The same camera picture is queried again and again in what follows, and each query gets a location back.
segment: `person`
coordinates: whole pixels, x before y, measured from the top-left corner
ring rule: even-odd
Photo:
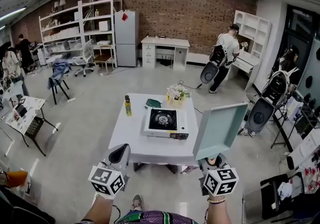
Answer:
[[[207,213],[208,224],[231,224],[224,196],[209,196],[210,202]],[[88,213],[78,224],[109,224],[113,200],[98,195]],[[132,199],[132,210],[120,218],[117,224],[197,224],[191,218],[159,210],[144,211],[142,197],[136,194]]]
[[[298,83],[301,78],[301,73],[299,68],[296,65],[296,62],[299,57],[299,49],[295,45],[291,45],[289,49],[285,51],[283,57],[275,61],[272,71],[269,75],[269,78],[272,77],[273,73],[276,71],[285,71],[289,73],[290,85],[289,93],[292,93],[298,86]],[[250,130],[248,124],[243,128],[243,135],[250,134],[251,137],[256,136],[259,131]]]
[[[16,54],[13,51],[6,50],[2,60],[2,68],[4,71],[3,80],[6,81],[7,79],[10,79],[14,84],[18,81],[22,81],[23,94],[29,96],[20,65],[20,61],[17,59]]]
[[[218,74],[214,78],[214,83],[210,87],[209,93],[216,94],[218,86],[225,79],[228,74],[229,68],[232,65],[232,60],[234,57],[237,57],[240,53],[239,42],[236,39],[236,36],[239,33],[239,26],[237,24],[232,24],[227,33],[220,34],[218,36],[216,45],[227,46],[227,62],[225,65],[219,68]]]
[[[30,42],[28,39],[24,38],[23,34],[19,35],[19,48],[21,52],[21,57],[22,57],[22,68],[24,69],[24,72],[26,74],[31,74],[30,66],[34,64],[34,60],[32,59],[31,53],[30,53]]]

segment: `white bookshelf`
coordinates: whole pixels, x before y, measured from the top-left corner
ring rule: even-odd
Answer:
[[[239,26],[239,35],[249,39],[249,47],[240,50],[240,55],[232,64],[226,79],[243,70],[249,76],[245,91],[254,83],[269,39],[271,23],[258,16],[236,10],[233,23]]]
[[[45,17],[39,16],[39,26],[40,26],[40,34],[41,39],[43,43],[43,51],[45,53],[45,56],[49,57],[49,52],[47,52],[47,48],[44,47],[45,44],[50,44],[53,42],[62,42],[67,39],[81,39],[81,48],[79,49],[66,49],[66,50],[57,50],[53,53],[50,52],[50,54],[61,54],[61,53],[68,53],[70,52],[73,54],[74,52],[82,51],[82,49],[85,46],[85,43],[90,39],[95,39],[94,36],[99,35],[107,38],[108,35],[111,35],[112,37],[112,43],[109,47],[103,47],[103,49],[112,49],[113,50],[113,62],[115,64],[115,67],[117,68],[117,53],[116,53],[116,47],[115,47],[115,25],[114,25],[114,12],[116,11],[114,7],[114,2],[120,3],[120,10],[122,10],[122,0],[98,0],[98,1],[91,1],[83,3],[82,1],[78,1],[78,5],[61,10],[55,13],[52,13]],[[110,4],[110,13],[100,16],[95,16],[94,9],[97,8],[97,5],[101,4]],[[59,20],[59,15],[66,14],[67,12],[78,12],[78,20],[71,20],[69,22],[58,24],[54,26],[47,26],[47,24],[54,19]],[[111,22],[111,30],[110,31],[100,31],[99,29],[94,28],[94,21],[110,21]],[[90,23],[89,30],[85,31],[85,24]],[[66,26],[68,29],[71,29],[71,32],[63,32],[64,29],[66,29]],[[99,46],[95,45],[94,50],[100,49]]]

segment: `light blue board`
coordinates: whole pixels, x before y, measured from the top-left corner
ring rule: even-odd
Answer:
[[[193,155],[195,160],[214,158],[231,148],[248,103],[215,107],[203,112]]]

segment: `refrigerator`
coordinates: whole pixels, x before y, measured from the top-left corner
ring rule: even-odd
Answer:
[[[114,14],[115,49],[118,66],[136,67],[139,44],[139,13],[120,11]]]

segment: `square table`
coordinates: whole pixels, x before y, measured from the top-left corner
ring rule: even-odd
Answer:
[[[44,156],[46,156],[46,154],[39,147],[36,141],[36,136],[44,122],[54,127],[57,131],[58,129],[52,123],[45,119],[44,112],[42,110],[42,107],[46,102],[45,99],[23,96],[20,102],[23,100],[24,103],[22,103],[22,105],[27,110],[25,115],[23,117],[19,117],[20,121],[14,120],[14,114],[17,112],[16,107],[18,106],[16,105],[7,114],[5,123],[22,135],[23,141],[27,145],[27,147],[29,147],[29,145],[27,144],[24,135],[27,135],[34,142],[34,144],[40,150],[40,152]],[[37,116],[39,111],[41,111],[42,117]]]
[[[111,149],[125,143],[129,144],[131,148],[130,162],[134,164],[135,171],[140,167],[139,163],[169,165],[168,168],[172,166],[198,166],[193,155],[198,135],[198,124],[192,98],[186,99],[182,106],[186,114],[189,136],[185,140],[179,140],[143,134],[147,113],[145,105],[148,99],[161,102],[162,108],[174,109],[174,107],[167,105],[165,95],[141,93],[128,93],[128,95],[132,116],[126,115],[125,103],[123,102],[108,148]]]

